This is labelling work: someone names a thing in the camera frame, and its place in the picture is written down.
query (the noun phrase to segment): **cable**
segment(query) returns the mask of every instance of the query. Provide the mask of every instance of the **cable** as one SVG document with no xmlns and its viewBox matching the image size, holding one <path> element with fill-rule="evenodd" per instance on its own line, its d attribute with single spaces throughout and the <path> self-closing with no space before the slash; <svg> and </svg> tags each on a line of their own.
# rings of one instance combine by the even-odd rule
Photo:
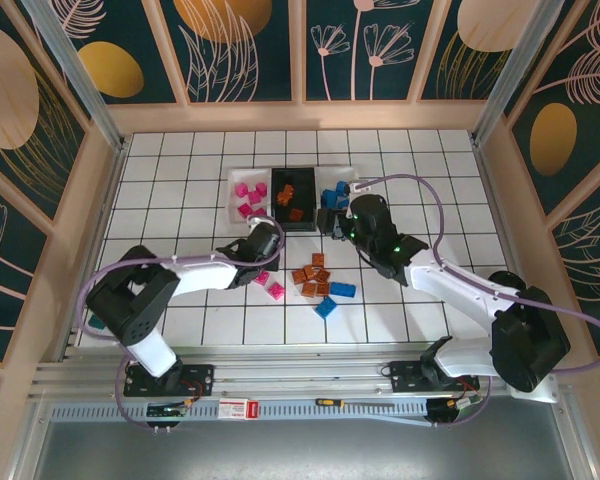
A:
<svg viewBox="0 0 600 480">
<path fill-rule="evenodd" d="M 116 373 L 116 383 L 114 384 L 113 391 L 116 399 L 116 405 L 118 406 L 118 411 L 120 412 L 120 415 L 122 415 L 122 418 L 124 418 L 131 425 L 153 433 L 160 432 L 160 429 L 150 427 L 145 422 L 138 422 L 137 420 L 131 418 L 131 416 L 124 410 L 124 407 L 122 406 L 120 384 L 122 383 L 122 377 L 127 368 L 127 365 L 129 365 L 129 362 L 131 362 L 131 359 L 127 355 L 122 357 L 122 360 L 120 361 L 120 366 L 118 367 L 118 373 Z"/>
<path fill-rule="evenodd" d="M 434 424 L 434 426 L 438 426 L 438 425 L 445 425 L 449 428 L 451 427 L 457 427 L 460 425 L 464 425 L 465 423 L 469 423 L 471 420 L 473 420 L 474 418 L 476 418 L 478 415 L 480 415 L 485 408 L 487 408 L 487 404 L 489 403 L 489 399 L 491 398 L 491 384 L 492 384 L 492 379 L 491 377 L 489 378 L 489 383 L 487 383 L 487 393 L 485 394 L 485 396 L 482 399 L 482 402 L 480 403 L 480 405 L 478 406 L 478 408 L 476 408 L 473 413 L 471 413 L 468 417 L 462 418 L 460 420 L 455 420 L 453 422 L 441 422 L 438 423 L 436 422 Z"/>
<path fill-rule="evenodd" d="M 105 334 L 91 330 L 91 327 L 85 323 L 84 318 L 82 316 L 84 307 L 85 307 L 85 303 L 87 300 L 87 296 L 89 295 L 89 292 L 91 291 L 91 289 L 96 285 L 96 283 L 98 283 L 100 280 L 102 280 L 102 278 L 107 273 L 112 272 L 114 270 L 118 270 L 118 269 L 124 268 L 124 267 L 132 267 L 132 266 L 136 266 L 136 265 L 149 265 L 149 264 L 161 264 L 161 263 L 185 265 L 185 266 L 198 265 L 198 264 L 204 264 L 204 263 L 224 263 L 224 264 L 228 264 L 228 265 L 234 265 L 236 267 L 261 267 L 261 266 L 267 265 L 272 260 L 274 260 L 276 257 L 279 257 L 280 253 L 282 252 L 282 249 L 284 248 L 285 239 L 286 239 L 284 230 L 282 230 L 282 227 L 280 226 L 280 224 L 278 222 L 276 222 L 276 220 L 274 218 L 269 217 L 267 215 L 254 215 L 254 216 L 249 217 L 249 220 L 251 220 L 252 218 L 260 218 L 260 219 L 269 220 L 269 221 L 273 222 L 273 225 L 278 230 L 278 234 L 280 235 L 280 240 L 278 242 L 278 246 L 277 246 L 276 250 L 268 258 L 266 258 L 264 260 L 260 260 L 258 262 L 242 262 L 239 260 L 231 260 L 230 258 L 217 257 L 216 254 L 210 253 L 208 255 L 198 255 L 198 256 L 191 256 L 191 257 L 176 257 L 174 255 L 172 257 L 163 257 L 163 258 L 134 258 L 131 260 L 122 260 L 120 262 L 112 263 L 111 265 L 107 265 L 106 267 L 102 268 L 101 270 L 95 272 L 89 278 L 89 280 L 87 280 L 84 283 L 84 285 L 80 289 L 80 292 L 78 293 L 78 299 L 76 301 L 75 311 L 74 311 L 74 315 L 78 322 L 78 328 L 81 329 L 84 333 L 86 333 L 90 337 L 97 338 L 99 340 L 117 341 L 117 338 L 113 335 L 105 335 Z"/>
<path fill-rule="evenodd" d="M 467 283 L 468 285 L 470 285 L 474 288 L 477 288 L 478 290 L 480 290 L 488 295 L 493 296 L 496 299 L 501 298 L 503 300 L 507 300 L 509 302 L 517 303 L 520 305 L 526 305 L 528 307 L 540 308 L 543 310 L 548 310 L 548 311 L 555 312 L 555 313 L 563 313 L 566 315 L 573 315 L 574 317 L 580 318 L 581 320 L 584 320 L 585 322 L 591 323 L 592 325 L 595 325 L 596 327 L 600 328 L 600 320 L 598 320 L 597 318 L 594 318 L 590 315 L 587 315 L 586 313 L 577 312 L 575 310 L 570 310 L 570 309 L 564 308 L 564 307 L 558 307 L 558 306 L 551 305 L 548 303 L 537 302 L 534 300 L 527 300 L 524 298 L 516 297 L 514 295 L 500 293 L 492 288 L 486 287 L 478 282 L 475 282 L 473 279 L 466 277 L 461 272 L 459 272 L 455 269 L 449 268 L 448 265 L 445 264 L 444 260 L 442 259 L 442 257 L 440 256 L 440 253 L 438 251 L 440 242 L 442 242 L 442 238 L 444 237 L 444 210 L 442 208 L 442 200 L 440 199 L 440 196 L 434 190 L 434 188 L 431 186 L 431 184 L 429 182 L 427 182 L 424 178 L 419 177 L 417 175 L 411 175 L 408 173 L 396 173 L 394 175 L 387 175 L 386 177 L 376 178 L 374 180 L 369 180 L 367 182 L 360 183 L 358 185 L 358 188 L 370 187 L 371 185 L 375 185 L 376 183 L 386 182 L 387 180 L 393 180 L 395 178 L 408 178 L 410 180 L 415 180 L 418 183 L 421 183 L 422 185 L 424 185 L 429 190 L 429 192 L 431 192 L 431 195 L 433 195 L 433 198 L 435 199 L 436 205 L 438 207 L 438 213 L 439 213 L 439 217 L 440 217 L 440 231 L 438 232 L 438 237 L 436 238 L 435 242 L 433 243 L 433 247 L 432 247 L 433 257 L 435 258 L 438 265 L 440 265 L 440 267 L 442 267 L 446 272 L 448 272 L 452 276 L 456 277 L 457 279 Z M 573 368 L 556 368 L 556 369 L 553 369 L 552 372 L 555 374 L 559 374 L 559 375 L 560 374 L 564 375 L 564 374 L 581 373 L 581 372 L 586 372 L 586 371 L 592 370 L 599 365 L 600 365 L 600 358 L 598 358 L 597 360 L 594 360 L 593 362 L 586 364 L 586 365 L 582 365 L 579 367 L 573 367 Z"/>
</svg>

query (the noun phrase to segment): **blue block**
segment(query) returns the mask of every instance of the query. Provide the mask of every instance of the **blue block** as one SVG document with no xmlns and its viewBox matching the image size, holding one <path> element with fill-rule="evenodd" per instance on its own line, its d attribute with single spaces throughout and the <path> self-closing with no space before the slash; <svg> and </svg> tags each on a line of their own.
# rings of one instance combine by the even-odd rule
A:
<svg viewBox="0 0 600 480">
<path fill-rule="evenodd" d="M 331 312 L 338 306 L 330 297 L 325 297 L 324 300 L 316 307 L 316 313 L 326 320 Z"/>
<path fill-rule="evenodd" d="M 347 186 L 347 182 L 338 182 L 338 185 L 336 185 L 336 193 L 338 194 L 339 197 L 346 197 L 347 194 L 344 193 L 344 187 Z"/>
<path fill-rule="evenodd" d="M 104 330 L 104 323 L 95 315 L 91 315 L 89 321 L 87 322 L 91 328 L 95 328 L 96 330 Z"/>
<path fill-rule="evenodd" d="M 355 285 L 349 285 L 348 283 L 331 282 L 331 295 L 339 295 L 341 297 L 353 298 L 356 296 Z"/>
<path fill-rule="evenodd" d="M 326 208 L 336 208 L 338 203 L 338 194 L 333 190 L 324 190 L 320 197 L 320 205 Z"/>
</svg>

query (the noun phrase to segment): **enclosure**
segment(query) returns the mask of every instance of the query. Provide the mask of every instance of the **enclosure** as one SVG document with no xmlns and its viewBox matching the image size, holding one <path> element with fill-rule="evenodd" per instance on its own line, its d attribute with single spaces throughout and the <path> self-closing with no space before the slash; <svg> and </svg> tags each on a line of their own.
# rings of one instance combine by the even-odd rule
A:
<svg viewBox="0 0 600 480">
<path fill-rule="evenodd" d="M 315 228 L 287 233 L 265 286 L 169 302 L 158 331 L 185 364 L 214 366 L 213 394 L 170 438 L 123 424 L 122 351 L 78 328 L 81 286 L 135 245 L 181 257 L 247 236 L 236 185 L 265 183 L 254 210 L 270 213 L 272 169 L 300 167 L 317 205 L 340 180 L 424 178 L 446 259 L 600 319 L 600 0 L 0 0 L 0 479 L 296 478 L 312 460 L 315 478 L 600 478 L 600 364 L 559 376 L 548 404 L 496 378 L 471 426 L 422 429 L 440 392 L 397 394 L 382 368 L 490 332 Z M 425 187 L 372 192 L 434 244 Z M 356 287 L 327 320 L 293 277 L 314 253 Z M 600 330 L 560 319 L 560 366 L 600 359 Z M 223 397 L 260 401 L 261 420 L 218 421 Z M 320 397 L 393 402 L 390 420 L 415 423 L 308 408 Z M 147 404 L 125 399 L 138 419 Z M 147 463 L 119 470 L 104 439 Z"/>
</svg>

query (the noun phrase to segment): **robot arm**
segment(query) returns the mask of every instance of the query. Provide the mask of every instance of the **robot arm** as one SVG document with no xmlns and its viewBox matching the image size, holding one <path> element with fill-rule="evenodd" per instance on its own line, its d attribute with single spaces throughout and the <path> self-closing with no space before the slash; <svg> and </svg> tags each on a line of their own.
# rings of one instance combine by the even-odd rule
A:
<svg viewBox="0 0 600 480">
<path fill-rule="evenodd" d="M 464 375 L 500 376 L 510 387 L 528 393 L 569 352 L 569 341 L 555 313 L 497 296 L 504 293 L 550 303 L 543 291 L 526 288 L 508 272 L 485 280 L 446 260 L 441 266 L 426 243 L 398 233 L 380 195 L 354 190 L 347 210 L 318 212 L 318 228 L 334 239 L 349 240 L 361 258 L 385 278 L 449 303 L 485 330 L 484 338 L 442 338 L 423 354 L 423 371 L 435 384 Z M 496 294 L 487 294 L 477 285 Z"/>
<path fill-rule="evenodd" d="M 251 221 L 251 233 L 218 253 L 191 263 L 145 264 L 109 272 L 87 296 L 87 306 L 152 377 L 173 384 L 180 361 L 155 328 L 171 298 L 198 290 L 226 290 L 248 284 L 263 270 L 277 271 L 279 257 L 260 267 L 234 262 L 270 258 L 281 241 L 268 221 Z M 121 260 L 155 258 L 138 245 Z"/>
</svg>

